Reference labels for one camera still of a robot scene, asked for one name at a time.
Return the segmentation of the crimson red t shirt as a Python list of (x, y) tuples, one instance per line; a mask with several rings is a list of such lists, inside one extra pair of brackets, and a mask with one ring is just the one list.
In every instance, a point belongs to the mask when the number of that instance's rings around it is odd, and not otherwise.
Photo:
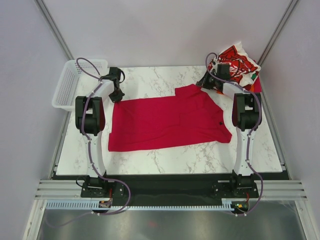
[(176, 88), (173, 96), (116, 103), (108, 150), (131, 152), (208, 142), (228, 144), (231, 139), (223, 110), (200, 87), (190, 84)]

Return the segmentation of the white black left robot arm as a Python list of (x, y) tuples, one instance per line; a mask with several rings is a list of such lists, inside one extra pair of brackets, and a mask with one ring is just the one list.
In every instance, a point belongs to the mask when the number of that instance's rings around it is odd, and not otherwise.
[(98, 84), (87, 95), (75, 99), (75, 126), (82, 134), (86, 147), (90, 178), (104, 178), (102, 133), (106, 125), (104, 102), (118, 103), (125, 95), (120, 84), (125, 79), (123, 70), (111, 67), (109, 73), (98, 80)]

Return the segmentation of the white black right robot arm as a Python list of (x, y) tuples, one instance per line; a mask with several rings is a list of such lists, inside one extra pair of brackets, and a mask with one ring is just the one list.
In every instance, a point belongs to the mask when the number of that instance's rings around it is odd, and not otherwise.
[(222, 79), (206, 67), (206, 72), (197, 86), (207, 90), (217, 90), (233, 100), (231, 120), (236, 129), (237, 147), (233, 171), (246, 177), (255, 173), (252, 166), (255, 135), (262, 123), (261, 95), (240, 86), (230, 79)]

